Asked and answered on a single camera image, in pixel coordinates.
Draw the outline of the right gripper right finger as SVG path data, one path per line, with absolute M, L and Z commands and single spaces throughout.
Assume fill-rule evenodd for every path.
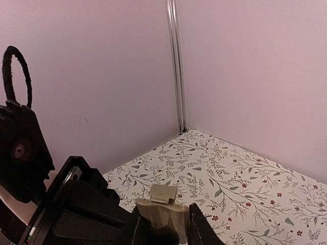
M 188 244 L 224 245 L 196 203 L 189 206 Z

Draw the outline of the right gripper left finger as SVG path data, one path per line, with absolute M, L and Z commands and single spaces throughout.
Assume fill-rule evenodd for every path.
M 120 234 L 120 244 L 146 245 L 150 244 L 150 236 L 146 220 L 141 216 L 137 207 L 131 213 Z

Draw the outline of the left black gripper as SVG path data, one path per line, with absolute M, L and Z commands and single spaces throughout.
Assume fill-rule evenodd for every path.
M 130 217 L 96 168 L 70 156 L 28 224 L 15 218 L 15 244 L 114 244 Z

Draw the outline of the remote battery cover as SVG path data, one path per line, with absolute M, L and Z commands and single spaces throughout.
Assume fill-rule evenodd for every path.
M 176 186 L 153 184 L 149 198 L 138 198 L 135 203 L 140 215 L 147 221 L 150 234 L 187 244 L 189 207 L 176 204 L 176 195 Z

